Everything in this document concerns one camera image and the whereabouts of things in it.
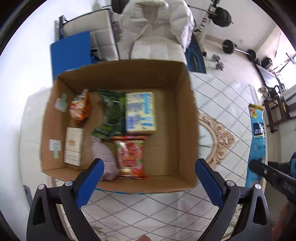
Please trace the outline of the white cream flat box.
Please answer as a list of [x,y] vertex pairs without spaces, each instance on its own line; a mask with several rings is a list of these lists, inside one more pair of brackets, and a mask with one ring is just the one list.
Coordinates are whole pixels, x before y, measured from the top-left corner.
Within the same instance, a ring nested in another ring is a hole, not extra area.
[[81,150],[83,140],[82,128],[67,127],[65,148],[64,148],[64,162],[74,166],[80,166]]

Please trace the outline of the white puffer jacket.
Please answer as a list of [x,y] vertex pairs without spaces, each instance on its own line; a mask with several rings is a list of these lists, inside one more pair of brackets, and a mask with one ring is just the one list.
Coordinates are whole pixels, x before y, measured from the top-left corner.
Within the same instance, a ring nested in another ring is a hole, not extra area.
[[119,26],[130,58],[137,42],[175,43],[185,54],[195,22],[185,1],[129,1],[120,14]]

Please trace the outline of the barbell on rack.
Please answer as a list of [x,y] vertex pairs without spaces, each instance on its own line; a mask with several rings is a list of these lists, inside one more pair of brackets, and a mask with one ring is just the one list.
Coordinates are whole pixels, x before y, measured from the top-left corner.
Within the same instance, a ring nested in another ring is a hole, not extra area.
[[210,5],[210,8],[208,10],[198,8],[195,6],[188,5],[189,8],[197,9],[200,11],[204,11],[208,14],[208,18],[213,22],[214,25],[217,25],[219,27],[228,27],[230,24],[233,24],[232,17],[224,8],[218,7],[216,5]]

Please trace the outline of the brown cardboard box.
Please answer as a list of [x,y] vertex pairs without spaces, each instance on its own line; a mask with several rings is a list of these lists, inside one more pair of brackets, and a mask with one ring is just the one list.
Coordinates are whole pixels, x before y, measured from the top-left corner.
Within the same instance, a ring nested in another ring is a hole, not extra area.
[[184,63],[122,60],[59,74],[44,114],[41,170],[67,181],[102,158],[121,169],[98,187],[166,193],[196,186],[198,120]]

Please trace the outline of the blue board panel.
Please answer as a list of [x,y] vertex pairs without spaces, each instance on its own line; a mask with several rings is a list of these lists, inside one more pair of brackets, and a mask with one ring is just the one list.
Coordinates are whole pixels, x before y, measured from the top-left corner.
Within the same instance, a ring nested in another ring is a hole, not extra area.
[[67,70],[91,64],[90,32],[78,33],[50,45],[53,80]]

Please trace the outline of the orange snack bag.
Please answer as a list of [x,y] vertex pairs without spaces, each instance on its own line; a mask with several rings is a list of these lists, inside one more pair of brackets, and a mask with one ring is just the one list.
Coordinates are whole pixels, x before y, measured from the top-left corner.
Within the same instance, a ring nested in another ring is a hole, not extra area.
[[89,90],[84,89],[71,101],[69,113],[75,123],[81,123],[90,117],[91,109]]

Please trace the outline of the patterned table cloth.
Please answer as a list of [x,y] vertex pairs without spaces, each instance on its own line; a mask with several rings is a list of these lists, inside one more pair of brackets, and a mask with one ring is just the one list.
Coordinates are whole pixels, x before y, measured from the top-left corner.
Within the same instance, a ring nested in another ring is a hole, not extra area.
[[[257,102],[254,88],[242,80],[191,73],[197,109],[222,123],[234,136],[215,170],[226,180],[245,184],[251,146],[248,105]],[[119,194],[95,190],[82,208],[101,240],[197,240],[218,208],[200,183],[191,190],[162,194]]]

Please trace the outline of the yellow blue carton box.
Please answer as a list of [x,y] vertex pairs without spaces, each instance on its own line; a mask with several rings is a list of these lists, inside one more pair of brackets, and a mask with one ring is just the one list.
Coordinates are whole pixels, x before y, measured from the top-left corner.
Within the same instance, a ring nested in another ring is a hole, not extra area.
[[148,135],[157,131],[154,94],[134,92],[125,95],[126,132]]

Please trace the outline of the long barbell on floor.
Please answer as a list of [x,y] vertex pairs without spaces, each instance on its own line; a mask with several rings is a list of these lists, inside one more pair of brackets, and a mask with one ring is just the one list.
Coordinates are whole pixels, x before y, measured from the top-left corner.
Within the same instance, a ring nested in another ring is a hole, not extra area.
[[249,49],[247,51],[238,49],[231,40],[224,40],[222,43],[222,49],[225,54],[233,54],[235,51],[243,53],[250,62],[255,62],[257,59],[257,54],[253,49]]

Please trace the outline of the white cushioned chair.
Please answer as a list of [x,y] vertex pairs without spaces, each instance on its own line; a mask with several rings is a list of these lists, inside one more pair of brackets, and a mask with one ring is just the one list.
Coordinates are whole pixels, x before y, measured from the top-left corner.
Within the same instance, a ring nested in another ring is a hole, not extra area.
[[187,63],[185,54],[178,44],[141,43],[134,44],[131,59],[166,60]]

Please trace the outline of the chrome dumbbell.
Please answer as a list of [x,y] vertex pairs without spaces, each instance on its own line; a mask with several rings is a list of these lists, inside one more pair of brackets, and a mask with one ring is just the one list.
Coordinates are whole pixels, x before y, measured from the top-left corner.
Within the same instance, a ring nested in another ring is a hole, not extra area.
[[211,57],[211,60],[212,60],[213,62],[219,62],[220,59],[221,59],[221,56],[218,55],[218,54],[213,54],[212,57]]

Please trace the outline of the lilac rolled sock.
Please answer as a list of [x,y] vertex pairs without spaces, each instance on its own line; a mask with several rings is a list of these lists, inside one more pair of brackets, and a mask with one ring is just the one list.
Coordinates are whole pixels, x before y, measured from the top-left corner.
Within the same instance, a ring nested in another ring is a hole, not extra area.
[[92,136],[91,140],[93,157],[104,162],[102,180],[114,180],[119,174],[119,168],[111,150],[102,142],[101,138]]

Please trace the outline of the long blue snack pack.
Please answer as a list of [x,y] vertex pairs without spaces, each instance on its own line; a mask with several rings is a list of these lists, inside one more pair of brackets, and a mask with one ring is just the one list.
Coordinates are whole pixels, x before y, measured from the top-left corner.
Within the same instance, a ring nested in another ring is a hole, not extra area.
[[245,187],[252,187],[254,184],[261,182],[261,177],[256,173],[252,172],[249,165],[254,160],[259,160],[260,162],[265,163],[266,141],[263,119],[263,107],[254,104],[249,104],[248,110],[251,121],[252,140],[248,157]]

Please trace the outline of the red noodle packet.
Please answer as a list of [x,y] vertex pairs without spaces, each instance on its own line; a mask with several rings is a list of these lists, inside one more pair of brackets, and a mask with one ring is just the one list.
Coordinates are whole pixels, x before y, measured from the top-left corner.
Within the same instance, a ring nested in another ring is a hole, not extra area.
[[116,145],[118,178],[149,179],[144,173],[143,163],[146,139],[147,136],[116,136],[112,138]]

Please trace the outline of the green snack bag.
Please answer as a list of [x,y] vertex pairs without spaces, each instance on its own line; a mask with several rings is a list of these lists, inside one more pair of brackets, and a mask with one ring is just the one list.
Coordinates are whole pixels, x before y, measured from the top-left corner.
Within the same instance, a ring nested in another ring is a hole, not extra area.
[[125,134],[126,92],[98,89],[105,105],[103,123],[92,131],[92,135],[105,140]]

